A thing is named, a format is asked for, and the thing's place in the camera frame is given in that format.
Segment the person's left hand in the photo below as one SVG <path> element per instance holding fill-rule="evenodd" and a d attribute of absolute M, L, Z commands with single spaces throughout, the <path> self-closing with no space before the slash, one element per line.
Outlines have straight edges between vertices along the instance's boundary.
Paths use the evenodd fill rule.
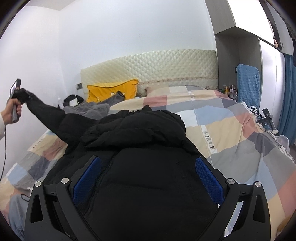
<path fill-rule="evenodd" d="M 4 125 L 14 123 L 13 121 L 13 111 L 16 111 L 16 115 L 20 117 L 22 115 L 22 104 L 16 99 L 9 99 L 5 109 L 1 112 L 1 117 L 3 119 Z"/>

